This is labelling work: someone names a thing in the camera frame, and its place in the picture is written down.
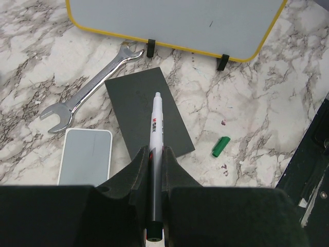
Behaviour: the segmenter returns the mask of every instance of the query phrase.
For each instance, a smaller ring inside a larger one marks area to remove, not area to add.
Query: marker
[[[162,98],[159,92],[153,99],[150,134],[151,195],[150,220],[147,225],[147,240],[151,242],[162,239],[162,152],[163,152],[163,113]]]

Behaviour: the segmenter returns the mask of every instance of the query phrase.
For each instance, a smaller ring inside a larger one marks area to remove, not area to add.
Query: marble table
[[[64,134],[47,133],[59,119],[39,114],[97,74],[122,40],[79,30],[64,0],[3,0],[0,13],[0,183],[55,184]],[[327,11],[289,1],[251,62],[217,72],[212,57],[156,47],[117,76],[161,68],[195,145],[178,162],[199,183],[274,187],[329,91],[328,33]],[[130,162],[105,86],[73,126],[113,133],[111,176]],[[213,158],[221,136],[232,140]]]

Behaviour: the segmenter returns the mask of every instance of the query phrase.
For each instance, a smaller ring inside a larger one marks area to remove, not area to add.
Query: yellow border
[[[85,30],[85,31],[89,31],[89,32],[96,32],[96,33],[100,33],[100,34],[105,34],[105,35],[110,35],[110,36],[115,36],[115,37],[119,37],[119,38],[124,38],[124,39],[129,39],[129,40],[136,40],[136,41],[140,41],[140,42],[144,42],[144,43],[147,43],[148,40],[146,39],[141,39],[141,38],[137,38],[137,37],[132,37],[132,36],[127,36],[127,35],[122,35],[122,34],[117,34],[117,33],[113,33],[113,32],[106,32],[106,31],[102,31],[102,30],[98,30],[98,29],[92,29],[92,28],[89,28],[89,27],[83,27],[83,26],[80,26],[74,19],[73,19],[73,16],[72,16],[72,13],[71,13],[71,7],[70,7],[70,2],[69,0],[65,0],[66,1],[66,8],[67,8],[67,14],[68,14],[68,17],[70,18],[70,20],[72,21],[72,23],[74,25],[76,25],[78,28],[82,29],[82,30]],[[273,21],[271,22],[271,25],[269,25],[262,41],[260,42],[256,52],[250,57],[250,58],[247,58],[247,59],[240,59],[240,58],[232,58],[230,57],[229,60],[231,61],[235,61],[235,62],[240,62],[240,63],[244,63],[244,62],[249,62],[250,60],[254,59],[257,54],[260,52],[267,36],[269,35],[269,33],[271,32],[272,30],[272,27],[274,26],[275,22],[277,21],[279,15],[281,14],[284,6],[286,5],[288,0],[283,0],[277,14],[275,15]],[[216,58],[221,58],[222,55],[218,55],[218,54],[214,54],[214,53],[210,53],[210,52],[206,52],[206,51],[201,51],[201,50],[193,50],[193,49],[190,49],[190,48],[186,48],[186,47],[182,47],[182,46],[177,46],[177,45],[171,45],[171,44],[166,44],[166,43],[162,43],[162,42],[156,42],[157,45],[161,45],[161,46],[166,46],[166,47],[169,47],[169,48],[173,48],[173,49],[178,49],[178,50],[186,50],[186,51],[190,51],[190,52],[194,52],[194,53],[199,53],[199,54],[202,54],[202,55],[206,55],[206,56],[212,56],[212,57],[216,57]]]

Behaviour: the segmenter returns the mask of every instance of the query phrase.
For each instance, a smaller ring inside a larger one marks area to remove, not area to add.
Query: silver wrench
[[[40,119],[43,120],[51,114],[55,113],[60,117],[60,123],[50,130],[49,133],[59,133],[70,127],[74,113],[79,107],[107,80],[112,76],[122,65],[139,60],[144,50],[132,52],[130,46],[136,44],[136,41],[124,41],[120,46],[120,50],[116,57],[104,68],[100,73],[90,80],[83,88],[73,95],[64,103],[55,103],[48,106],[41,114]]]

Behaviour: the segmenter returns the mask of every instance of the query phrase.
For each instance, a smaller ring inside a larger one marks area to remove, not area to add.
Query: whiteboard
[[[246,62],[263,45],[287,0],[66,0],[87,31]]]

